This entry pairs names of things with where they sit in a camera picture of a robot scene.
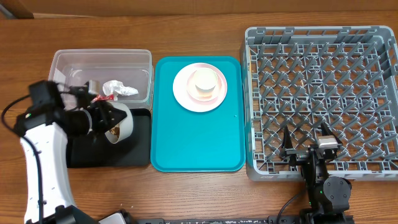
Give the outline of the grey dishwasher rack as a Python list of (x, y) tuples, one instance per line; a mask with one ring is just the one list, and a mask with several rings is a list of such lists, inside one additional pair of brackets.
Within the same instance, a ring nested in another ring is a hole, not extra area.
[(326, 124), (342, 141), (330, 174), (397, 179), (397, 40), (387, 26), (250, 27), (241, 47), (246, 173), (300, 180), (282, 157), (316, 143)]

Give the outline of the grey bowl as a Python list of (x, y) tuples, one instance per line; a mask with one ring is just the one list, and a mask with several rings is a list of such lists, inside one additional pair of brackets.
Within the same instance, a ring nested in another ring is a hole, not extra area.
[(119, 130), (117, 134), (113, 134), (111, 131), (105, 132), (107, 140), (112, 144), (116, 144), (128, 138), (132, 134), (134, 129), (134, 119), (130, 109), (125, 104), (111, 102), (111, 105), (116, 109), (126, 112), (127, 114), (127, 116), (116, 125), (116, 129)]

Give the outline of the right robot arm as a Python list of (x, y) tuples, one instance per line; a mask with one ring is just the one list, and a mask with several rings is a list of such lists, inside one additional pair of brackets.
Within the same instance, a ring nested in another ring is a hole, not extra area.
[(296, 217), (285, 218), (291, 223), (354, 223), (347, 217), (351, 196), (351, 182), (343, 177), (331, 176), (327, 164), (337, 157), (342, 141), (329, 129), (326, 123), (320, 125), (322, 135), (306, 150), (293, 148), (288, 127), (284, 127), (280, 156), (289, 160), (290, 166), (299, 166), (305, 181), (305, 188), (293, 196), (280, 209), (276, 222), (281, 223), (286, 207), (306, 193), (309, 207), (299, 211)]

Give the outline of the small pink plate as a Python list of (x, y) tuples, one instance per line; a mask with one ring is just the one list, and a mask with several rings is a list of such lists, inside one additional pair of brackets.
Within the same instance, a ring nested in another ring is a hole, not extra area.
[(211, 101), (211, 100), (214, 100), (219, 95), (220, 88), (221, 88), (221, 80), (218, 78), (218, 83), (216, 84), (215, 89), (212, 92), (203, 93), (201, 91), (198, 91), (197, 88), (195, 87), (193, 74), (187, 80), (187, 92), (188, 92), (188, 94), (192, 98), (194, 98), (195, 100), (198, 100), (198, 101)]

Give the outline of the large pink plate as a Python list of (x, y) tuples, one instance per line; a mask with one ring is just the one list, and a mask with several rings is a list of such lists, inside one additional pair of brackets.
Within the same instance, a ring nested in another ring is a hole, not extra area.
[[(218, 78), (221, 80), (221, 88), (219, 95), (211, 101), (198, 101), (192, 98), (187, 92), (187, 80), (188, 78), (198, 70), (199, 68), (210, 68), (218, 74)], [(185, 109), (204, 113), (217, 108), (226, 98), (228, 92), (228, 84), (223, 73), (213, 65), (209, 63), (192, 63), (183, 67), (176, 75), (173, 82), (173, 94), (177, 102)]]

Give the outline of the white tissue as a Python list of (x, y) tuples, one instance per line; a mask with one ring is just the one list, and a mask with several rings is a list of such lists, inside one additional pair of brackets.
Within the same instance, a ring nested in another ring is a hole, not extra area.
[(123, 82), (118, 80), (110, 80), (103, 84), (103, 93), (106, 96), (113, 95), (122, 95), (122, 96), (131, 96), (138, 94), (138, 90), (130, 87), (124, 86)]

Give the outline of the red snack wrapper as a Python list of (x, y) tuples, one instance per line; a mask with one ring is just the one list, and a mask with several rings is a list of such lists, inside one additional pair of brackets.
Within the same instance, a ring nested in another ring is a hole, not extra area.
[(108, 101), (108, 100), (113, 101), (114, 100), (114, 95), (108, 95), (108, 96), (97, 95), (96, 97), (94, 97), (92, 99), (92, 102), (95, 102), (95, 101)]

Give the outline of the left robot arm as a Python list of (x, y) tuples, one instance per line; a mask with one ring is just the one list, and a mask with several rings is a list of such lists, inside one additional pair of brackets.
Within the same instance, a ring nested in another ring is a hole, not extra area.
[(32, 106), (17, 117), (13, 128), (26, 161), (25, 223), (97, 223), (75, 205), (68, 177), (68, 140), (109, 134), (115, 126), (133, 121), (126, 105), (97, 101), (87, 86), (69, 90), (78, 100), (78, 110), (66, 110), (61, 94), (55, 82), (30, 85)]

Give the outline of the black plastic tray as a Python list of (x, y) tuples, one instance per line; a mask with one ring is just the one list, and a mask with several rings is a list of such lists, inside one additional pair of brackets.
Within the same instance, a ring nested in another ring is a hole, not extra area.
[(151, 113), (145, 108), (132, 109), (132, 134), (119, 143), (110, 143), (104, 134), (94, 138), (70, 138), (67, 167), (147, 166), (150, 163)]

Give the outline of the teal serving tray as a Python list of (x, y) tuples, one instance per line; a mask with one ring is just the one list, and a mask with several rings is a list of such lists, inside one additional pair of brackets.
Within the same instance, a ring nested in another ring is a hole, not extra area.
[[(187, 65), (206, 63), (226, 78), (225, 99), (193, 112), (175, 98), (173, 82)], [(241, 66), (230, 56), (174, 56), (155, 67), (150, 161), (161, 172), (234, 172), (245, 163)]]

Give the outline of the white paper cup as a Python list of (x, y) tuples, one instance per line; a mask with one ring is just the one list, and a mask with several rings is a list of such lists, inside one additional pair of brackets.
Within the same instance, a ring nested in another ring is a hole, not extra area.
[(194, 83), (198, 91), (203, 93), (212, 92), (218, 83), (218, 76), (210, 68), (200, 68), (194, 74)]

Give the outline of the clear plastic bin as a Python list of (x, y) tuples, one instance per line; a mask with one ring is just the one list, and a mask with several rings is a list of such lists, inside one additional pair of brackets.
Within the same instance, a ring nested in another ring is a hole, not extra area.
[(151, 109), (153, 96), (152, 54), (144, 49), (68, 49), (55, 53), (49, 80), (59, 83), (60, 90), (70, 86), (95, 83), (94, 91), (103, 93), (103, 84), (110, 80), (123, 82), (138, 90), (131, 96), (114, 96), (115, 102), (130, 109)]

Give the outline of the brown food piece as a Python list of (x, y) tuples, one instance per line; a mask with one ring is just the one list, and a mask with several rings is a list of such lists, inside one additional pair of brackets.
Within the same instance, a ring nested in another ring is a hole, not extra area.
[(120, 125), (115, 125), (112, 129), (109, 130), (109, 132), (118, 138), (120, 136)]

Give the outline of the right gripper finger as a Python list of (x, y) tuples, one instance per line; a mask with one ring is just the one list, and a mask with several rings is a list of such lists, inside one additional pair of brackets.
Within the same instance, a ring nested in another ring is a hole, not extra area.
[(322, 136), (333, 136), (336, 142), (342, 145), (342, 141), (331, 131), (328, 125), (325, 122), (322, 122), (321, 125)]
[(290, 132), (287, 126), (284, 126), (284, 137), (282, 141), (282, 148), (284, 150), (292, 150), (293, 145), (290, 137)]

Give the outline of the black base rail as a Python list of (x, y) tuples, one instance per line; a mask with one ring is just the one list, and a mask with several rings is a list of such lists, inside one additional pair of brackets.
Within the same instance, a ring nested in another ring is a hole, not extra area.
[[(186, 220), (164, 220), (163, 218), (134, 219), (132, 223), (137, 224), (276, 224), (277, 216), (268, 216), (267, 218), (240, 218), (240, 219), (186, 219)], [(305, 223), (296, 215), (283, 215), (278, 223), (299, 224)], [(315, 223), (343, 223), (336, 219), (332, 221), (321, 221)], [(346, 222), (354, 224), (352, 216), (346, 217)]]

